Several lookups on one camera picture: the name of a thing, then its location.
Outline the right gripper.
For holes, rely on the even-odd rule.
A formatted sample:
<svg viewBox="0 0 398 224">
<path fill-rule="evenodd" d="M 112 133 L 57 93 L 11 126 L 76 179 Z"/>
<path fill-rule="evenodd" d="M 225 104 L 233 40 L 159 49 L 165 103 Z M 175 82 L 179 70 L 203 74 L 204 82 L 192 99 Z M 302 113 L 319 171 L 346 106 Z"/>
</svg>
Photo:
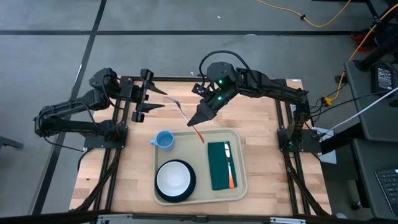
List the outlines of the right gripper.
<svg viewBox="0 0 398 224">
<path fill-rule="evenodd" d="M 194 126 L 206 121 L 212 120 L 216 113 L 212 110 L 204 109 L 220 109 L 233 98 L 233 85 L 221 85 L 217 89 L 212 89 L 210 85 L 206 88 L 203 85 L 196 83 L 193 86 L 192 92 L 201 97 L 199 104 L 196 107 L 196 112 L 188 121 L 187 126 Z"/>
</svg>

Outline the silver aluminium bracket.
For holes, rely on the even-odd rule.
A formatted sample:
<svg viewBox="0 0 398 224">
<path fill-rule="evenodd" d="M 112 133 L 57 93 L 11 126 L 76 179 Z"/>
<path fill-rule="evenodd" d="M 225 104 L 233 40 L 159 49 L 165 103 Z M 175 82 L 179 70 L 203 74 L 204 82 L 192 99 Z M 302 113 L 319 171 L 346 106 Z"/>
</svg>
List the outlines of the silver aluminium bracket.
<svg viewBox="0 0 398 224">
<path fill-rule="evenodd" d="M 122 220 L 129 218 L 128 214 L 107 214 L 107 215 L 99 215 L 98 221 L 99 224 L 109 224 L 111 221 Z"/>
<path fill-rule="evenodd" d="M 270 217 L 270 224 L 307 224 L 306 220 L 285 217 Z"/>
</svg>

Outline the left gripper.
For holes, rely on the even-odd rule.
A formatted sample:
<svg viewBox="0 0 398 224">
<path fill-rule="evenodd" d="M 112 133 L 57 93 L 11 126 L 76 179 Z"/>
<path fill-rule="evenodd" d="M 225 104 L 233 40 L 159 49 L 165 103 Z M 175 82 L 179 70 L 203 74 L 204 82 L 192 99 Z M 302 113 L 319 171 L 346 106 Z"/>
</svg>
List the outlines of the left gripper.
<svg viewBox="0 0 398 224">
<path fill-rule="evenodd" d="M 167 95 L 166 92 L 158 89 L 153 82 L 154 73 L 149 69 L 143 68 L 140 73 L 142 84 L 136 85 L 130 81 L 121 81 L 119 86 L 121 91 L 119 93 L 120 98 L 124 101 L 128 101 L 136 104 L 136 110 L 132 113 L 131 121 L 136 123 L 143 123 L 145 113 L 150 110 L 164 107 L 161 104 L 145 103 L 146 101 L 146 90 L 150 90 L 161 95 Z"/>
</svg>

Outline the black keyboard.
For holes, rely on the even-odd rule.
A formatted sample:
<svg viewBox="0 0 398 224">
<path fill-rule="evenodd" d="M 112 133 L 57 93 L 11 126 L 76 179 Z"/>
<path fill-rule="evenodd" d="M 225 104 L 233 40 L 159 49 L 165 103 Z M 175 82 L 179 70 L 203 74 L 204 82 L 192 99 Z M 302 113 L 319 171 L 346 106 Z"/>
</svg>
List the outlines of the black keyboard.
<svg viewBox="0 0 398 224">
<path fill-rule="evenodd" d="M 375 174 L 391 212 L 398 217 L 398 169 L 379 170 Z"/>
</svg>

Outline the green cloth napkin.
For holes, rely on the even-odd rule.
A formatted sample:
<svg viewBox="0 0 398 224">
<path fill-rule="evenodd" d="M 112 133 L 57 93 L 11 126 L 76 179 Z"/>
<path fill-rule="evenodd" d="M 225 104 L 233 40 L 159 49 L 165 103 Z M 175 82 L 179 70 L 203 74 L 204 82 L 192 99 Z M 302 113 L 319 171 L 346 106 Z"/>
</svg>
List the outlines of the green cloth napkin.
<svg viewBox="0 0 398 224">
<path fill-rule="evenodd" d="M 212 190 L 229 189 L 229 168 L 234 188 L 238 187 L 232 147 L 229 141 L 209 142 L 207 145 Z"/>
</svg>

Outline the dark grey desk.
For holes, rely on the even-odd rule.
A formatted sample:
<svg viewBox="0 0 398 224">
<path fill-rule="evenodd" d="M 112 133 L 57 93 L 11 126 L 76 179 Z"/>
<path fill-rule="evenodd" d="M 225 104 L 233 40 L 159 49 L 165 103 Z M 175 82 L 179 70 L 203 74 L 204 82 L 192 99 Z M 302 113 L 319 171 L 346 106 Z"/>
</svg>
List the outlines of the dark grey desk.
<svg viewBox="0 0 398 224">
<path fill-rule="evenodd" d="M 398 169 L 398 143 L 355 139 L 352 148 L 368 207 L 373 215 L 380 219 L 398 221 L 398 217 L 389 208 L 375 174 L 379 170 Z"/>
</svg>

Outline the black stand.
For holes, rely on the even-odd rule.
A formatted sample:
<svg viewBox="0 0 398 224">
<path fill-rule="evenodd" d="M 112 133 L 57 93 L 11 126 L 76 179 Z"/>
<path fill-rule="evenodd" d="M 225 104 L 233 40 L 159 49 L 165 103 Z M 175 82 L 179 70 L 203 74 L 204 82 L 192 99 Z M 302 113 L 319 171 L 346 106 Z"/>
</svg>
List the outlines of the black stand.
<svg viewBox="0 0 398 224">
<path fill-rule="evenodd" d="M 398 51 L 398 0 L 386 0 L 386 2 L 388 8 L 374 18 L 368 28 L 354 35 L 359 38 L 355 51 L 365 44 L 373 44 L 373 51 L 368 56 L 354 61 L 358 70 L 369 70 L 387 54 Z"/>
</svg>

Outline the beige plastic tray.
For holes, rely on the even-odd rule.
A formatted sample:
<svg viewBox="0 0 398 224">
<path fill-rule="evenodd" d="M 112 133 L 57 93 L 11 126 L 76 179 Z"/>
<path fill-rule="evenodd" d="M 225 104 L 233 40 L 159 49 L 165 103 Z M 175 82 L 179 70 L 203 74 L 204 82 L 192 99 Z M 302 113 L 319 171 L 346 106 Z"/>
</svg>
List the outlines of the beige plastic tray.
<svg viewBox="0 0 398 224">
<path fill-rule="evenodd" d="M 153 167 L 155 174 L 159 167 L 167 161 L 180 159 L 189 163 L 195 171 L 197 183 L 191 196 L 180 203 L 170 203 L 161 199 L 155 191 L 154 197 L 157 203 L 169 205 L 183 205 L 194 203 L 224 202 L 242 199 L 248 191 L 248 180 L 243 159 L 243 150 L 239 134 L 230 128 L 209 129 L 201 132 L 205 143 L 202 144 L 193 131 L 174 132 L 174 148 L 165 151 L 154 147 Z M 234 167 L 237 177 L 237 188 L 224 190 L 212 190 L 210 168 L 208 162 L 207 145 L 209 142 L 229 141 L 232 147 Z"/>
</svg>

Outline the black power adapter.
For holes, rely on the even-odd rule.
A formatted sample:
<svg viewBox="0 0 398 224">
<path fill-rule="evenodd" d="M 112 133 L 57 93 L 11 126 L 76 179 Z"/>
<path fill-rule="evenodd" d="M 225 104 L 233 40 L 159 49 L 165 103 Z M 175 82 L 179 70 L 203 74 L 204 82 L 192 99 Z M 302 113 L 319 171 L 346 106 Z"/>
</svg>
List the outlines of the black power adapter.
<svg viewBox="0 0 398 224">
<path fill-rule="evenodd" d="M 371 67 L 371 93 L 383 96 L 394 89 L 394 75 L 385 63 Z"/>
</svg>

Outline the grey chair leg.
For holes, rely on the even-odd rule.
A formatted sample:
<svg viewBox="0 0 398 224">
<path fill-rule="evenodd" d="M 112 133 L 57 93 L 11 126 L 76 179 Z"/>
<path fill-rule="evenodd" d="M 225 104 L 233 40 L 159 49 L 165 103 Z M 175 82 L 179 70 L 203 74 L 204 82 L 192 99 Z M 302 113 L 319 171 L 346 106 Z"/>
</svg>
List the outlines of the grey chair leg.
<svg viewBox="0 0 398 224">
<path fill-rule="evenodd" d="M 22 149 L 24 147 L 24 144 L 21 143 L 21 142 L 17 142 L 17 141 L 14 141 L 12 139 L 0 136 L 0 149 L 3 146 L 4 147 L 6 147 L 6 146 L 13 147 L 14 149 Z"/>
</svg>

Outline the white bowl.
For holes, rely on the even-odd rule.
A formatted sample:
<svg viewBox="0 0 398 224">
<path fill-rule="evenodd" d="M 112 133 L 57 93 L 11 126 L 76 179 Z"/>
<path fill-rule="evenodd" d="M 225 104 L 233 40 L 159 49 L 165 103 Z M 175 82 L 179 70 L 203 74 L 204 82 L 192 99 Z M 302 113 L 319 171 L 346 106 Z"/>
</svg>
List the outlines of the white bowl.
<svg viewBox="0 0 398 224">
<path fill-rule="evenodd" d="M 183 194 L 192 180 L 188 167 L 179 161 L 166 162 L 158 170 L 156 186 L 160 192 L 169 197 Z"/>
</svg>

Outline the light blue mug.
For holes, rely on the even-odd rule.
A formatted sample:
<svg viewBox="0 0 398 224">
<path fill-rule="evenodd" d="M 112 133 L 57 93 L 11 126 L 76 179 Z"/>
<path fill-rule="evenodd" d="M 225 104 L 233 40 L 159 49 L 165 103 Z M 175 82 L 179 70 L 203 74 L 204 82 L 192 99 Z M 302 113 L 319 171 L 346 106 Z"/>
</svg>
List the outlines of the light blue mug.
<svg viewBox="0 0 398 224">
<path fill-rule="evenodd" d="M 160 131 L 154 139 L 150 140 L 150 144 L 165 151 L 169 151 L 173 149 L 175 145 L 174 135 L 168 130 Z"/>
</svg>

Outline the red object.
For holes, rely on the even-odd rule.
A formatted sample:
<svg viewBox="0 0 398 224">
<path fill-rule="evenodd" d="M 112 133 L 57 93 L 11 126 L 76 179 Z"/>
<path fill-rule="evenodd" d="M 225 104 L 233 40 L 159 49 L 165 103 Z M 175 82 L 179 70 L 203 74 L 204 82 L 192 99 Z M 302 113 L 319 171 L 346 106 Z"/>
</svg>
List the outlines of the red object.
<svg viewBox="0 0 398 224">
<path fill-rule="evenodd" d="M 369 52 L 377 47 L 377 43 L 374 40 L 374 34 L 369 34 L 367 38 L 365 38 L 366 34 L 356 34 L 352 33 L 350 37 L 357 42 L 355 47 L 357 48 L 362 41 L 364 43 L 359 47 L 358 51 L 360 52 Z"/>
</svg>

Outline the dark blue plate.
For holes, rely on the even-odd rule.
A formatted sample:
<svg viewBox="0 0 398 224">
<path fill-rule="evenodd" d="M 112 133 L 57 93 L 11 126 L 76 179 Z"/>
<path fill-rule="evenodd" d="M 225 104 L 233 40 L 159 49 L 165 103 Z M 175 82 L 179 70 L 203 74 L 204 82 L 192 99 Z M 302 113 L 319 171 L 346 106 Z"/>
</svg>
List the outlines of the dark blue plate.
<svg viewBox="0 0 398 224">
<path fill-rule="evenodd" d="M 188 167 L 188 169 L 189 169 L 189 171 L 190 171 L 190 174 L 191 174 L 191 177 L 192 177 L 192 180 L 191 180 L 191 182 L 190 182 L 190 185 L 189 185 L 189 187 L 188 187 L 188 189 L 183 193 L 183 194 L 181 194 L 181 195 L 178 195 L 178 196 L 176 196 L 176 197 L 169 197 L 169 196 L 166 196 L 166 195 L 164 195 L 164 194 L 162 194 L 161 192 L 160 192 L 160 190 L 157 188 L 157 186 L 156 186 L 156 176 L 157 176 L 157 173 L 158 173 L 158 170 L 157 170 L 157 172 L 156 172 L 156 174 L 155 174 L 155 191 L 156 191 L 156 193 L 159 195 L 159 197 L 161 198 L 161 199 L 163 199 L 163 200 L 165 200 L 166 202 L 170 202 L 170 203 L 180 203 L 180 202 L 183 202 L 183 201 L 185 201 L 186 199 L 188 199 L 190 196 L 191 196 L 191 194 L 193 193 L 193 191 L 195 190 L 195 186 L 196 186 L 196 183 L 197 183 L 197 177 L 196 177 L 196 174 L 195 174 L 195 171 L 193 170 L 193 167 L 189 164 L 189 163 L 187 163 L 187 162 L 185 162 L 185 161 L 183 161 L 183 160 L 180 160 L 180 159 L 174 159 L 174 160 L 170 160 L 170 161 L 179 161 L 179 162 L 182 162 L 183 164 L 185 164 L 187 167 Z"/>
</svg>

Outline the orange-handled fork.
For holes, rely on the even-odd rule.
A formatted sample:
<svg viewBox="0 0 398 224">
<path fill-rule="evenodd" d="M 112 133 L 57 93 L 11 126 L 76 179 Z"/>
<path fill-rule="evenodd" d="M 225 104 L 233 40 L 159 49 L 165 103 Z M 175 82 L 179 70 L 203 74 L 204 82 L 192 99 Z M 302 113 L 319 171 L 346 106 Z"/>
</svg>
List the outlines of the orange-handled fork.
<svg viewBox="0 0 398 224">
<path fill-rule="evenodd" d="M 165 96 L 164 100 L 174 103 L 177 106 L 177 108 L 179 109 L 180 114 L 185 119 L 185 121 L 186 122 L 189 121 L 188 118 L 185 116 L 184 112 L 182 111 L 182 107 L 181 107 L 180 103 L 176 99 L 173 99 L 171 97 Z M 201 143 L 204 144 L 205 140 L 204 140 L 203 136 L 200 134 L 200 132 L 197 130 L 197 128 L 194 127 L 194 126 L 191 126 L 191 128 L 194 130 L 195 134 L 198 136 L 198 138 L 201 141 Z"/>
</svg>

